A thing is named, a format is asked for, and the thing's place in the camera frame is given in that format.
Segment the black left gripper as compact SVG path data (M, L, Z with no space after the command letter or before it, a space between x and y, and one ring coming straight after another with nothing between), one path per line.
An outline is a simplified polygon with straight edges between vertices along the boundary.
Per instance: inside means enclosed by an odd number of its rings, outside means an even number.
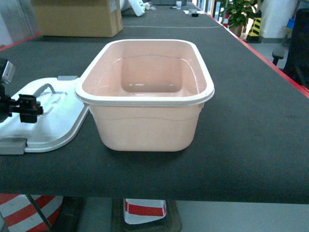
M18 113L20 122L36 123L37 117L43 114L43 107L37 101L35 95L19 94L14 100L10 95L5 94L3 84L12 81L15 66L6 58L0 59L0 122L3 123L12 113Z

